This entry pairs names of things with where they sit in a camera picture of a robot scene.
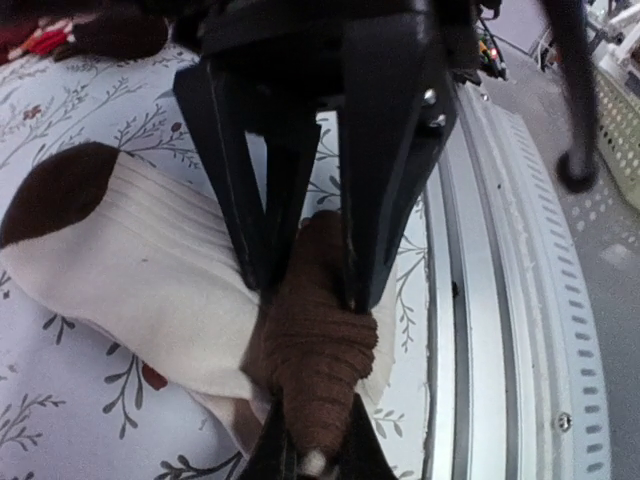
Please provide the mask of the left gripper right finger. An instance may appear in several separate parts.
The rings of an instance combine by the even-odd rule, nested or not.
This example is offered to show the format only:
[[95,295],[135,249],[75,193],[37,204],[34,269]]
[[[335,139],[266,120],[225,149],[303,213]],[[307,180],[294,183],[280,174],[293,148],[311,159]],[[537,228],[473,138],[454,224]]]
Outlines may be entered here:
[[359,394],[354,395],[350,423],[337,457],[338,480],[396,480]]

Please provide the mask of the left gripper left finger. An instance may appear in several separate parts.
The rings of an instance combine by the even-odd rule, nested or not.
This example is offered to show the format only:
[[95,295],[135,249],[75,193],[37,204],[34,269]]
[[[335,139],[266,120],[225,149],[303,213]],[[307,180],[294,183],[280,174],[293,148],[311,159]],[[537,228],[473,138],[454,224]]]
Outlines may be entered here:
[[260,437],[239,480],[296,480],[298,455],[285,425],[282,393],[271,404]]

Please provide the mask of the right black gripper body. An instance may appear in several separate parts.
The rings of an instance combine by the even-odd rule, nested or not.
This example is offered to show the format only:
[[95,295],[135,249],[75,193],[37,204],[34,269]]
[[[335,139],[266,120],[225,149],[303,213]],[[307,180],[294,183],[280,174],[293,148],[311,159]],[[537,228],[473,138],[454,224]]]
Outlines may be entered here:
[[372,27],[366,52],[380,46],[398,60],[407,51],[400,35],[418,21],[429,57],[394,71],[402,78],[410,70],[435,76],[478,66],[476,10],[473,1],[208,1],[178,19],[175,40],[195,48],[203,65],[329,111],[346,96],[345,68],[358,61],[344,50],[347,28]]

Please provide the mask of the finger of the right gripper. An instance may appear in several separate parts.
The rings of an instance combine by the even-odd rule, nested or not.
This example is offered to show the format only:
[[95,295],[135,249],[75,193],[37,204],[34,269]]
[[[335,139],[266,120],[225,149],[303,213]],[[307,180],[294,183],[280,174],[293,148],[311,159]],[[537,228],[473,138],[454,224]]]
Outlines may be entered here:
[[178,71],[173,92],[251,290],[282,278],[316,155],[314,102],[211,62]]
[[410,211],[456,120],[443,32],[433,14],[349,22],[338,112],[345,288],[378,304]]

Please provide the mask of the cream and brown sock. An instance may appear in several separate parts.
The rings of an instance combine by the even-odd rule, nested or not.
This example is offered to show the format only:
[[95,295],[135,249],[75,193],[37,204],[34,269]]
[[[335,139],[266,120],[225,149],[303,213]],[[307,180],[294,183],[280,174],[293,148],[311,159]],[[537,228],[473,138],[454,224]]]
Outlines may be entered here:
[[354,395],[394,364],[395,287],[346,304],[341,216],[296,226],[284,277],[251,290],[218,203],[90,142],[32,169],[1,221],[1,261],[47,309],[88,323],[209,410],[249,459],[281,392],[298,473],[333,477]]

